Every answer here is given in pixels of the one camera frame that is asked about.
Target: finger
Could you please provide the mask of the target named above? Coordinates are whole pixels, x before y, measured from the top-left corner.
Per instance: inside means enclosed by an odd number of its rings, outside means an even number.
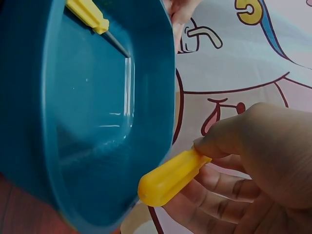
[[[194,141],[194,148],[213,159],[231,154],[240,155],[240,120],[241,115],[218,121],[204,137]]]
[[[166,11],[168,12],[169,16],[171,15],[171,7],[172,7],[172,1],[170,0],[163,0],[164,6]]]
[[[230,223],[238,223],[250,205],[248,202],[220,197],[208,191],[196,180],[192,180],[181,193],[205,213]]]
[[[179,50],[183,29],[184,29],[184,24],[173,25],[173,32],[174,32],[174,38],[175,38],[175,53],[177,53]]]
[[[237,233],[249,234],[249,233],[268,233],[264,231],[258,231],[261,223],[266,219],[266,216],[279,207],[272,199],[266,194],[261,194],[259,198],[250,204],[250,207],[245,212],[240,223],[237,225]]]
[[[211,163],[219,167],[239,171],[246,174],[240,155],[229,155],[224,158],[215,158]]]
[[[236,224],[224,222],[206,214],[181,193],[163,208],[174,221],[194,234],[232,234],[236,227]]]
[[[220,173],[208,166],[202,167],[195,179],[209,191],[232,200],[253,202],[260,194],[253,180]]]
[[[175,0],[172,5],[172,12],[174,13],[172,23],[187,23],[200,2],[201,0]]]

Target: printed number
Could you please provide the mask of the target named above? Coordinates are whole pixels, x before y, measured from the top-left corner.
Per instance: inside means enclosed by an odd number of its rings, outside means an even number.
[[[263,8],[259,0],[235,0],[235,9],[240,11],[237,16],[244,24],[256,25],[262,20]]]

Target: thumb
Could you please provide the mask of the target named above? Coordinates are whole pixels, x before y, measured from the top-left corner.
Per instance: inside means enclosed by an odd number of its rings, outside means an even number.
[[[222,158],[230,154],[239,155],[239,125],[241,115],[215,123],[205,135],[194,141],[194,148],[210,158]]]

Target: blue plastic bowl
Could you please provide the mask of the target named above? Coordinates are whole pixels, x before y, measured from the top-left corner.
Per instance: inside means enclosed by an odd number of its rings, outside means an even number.
[[[175,53],[160,0],[97,0],[125,57],[63,0],[5,0],[0,171],[88,234],[113,231],[172,142]]]

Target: plastic tool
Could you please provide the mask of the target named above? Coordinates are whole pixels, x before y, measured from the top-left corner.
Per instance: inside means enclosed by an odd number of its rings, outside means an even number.
[[[194,149],[180,153],[141,178],[140,200],[151,207],[165,205],[211,160]]]
[[[120,42],[108,31],[109,21],[103,18],[102,12],[94,4],[92,0],[67,0],[66,6],[86,25],[90,26],[93,31],[102,35],[105,33],[111,43],[119,49],[126,58],[130,58],[130,54],[120,44]]]

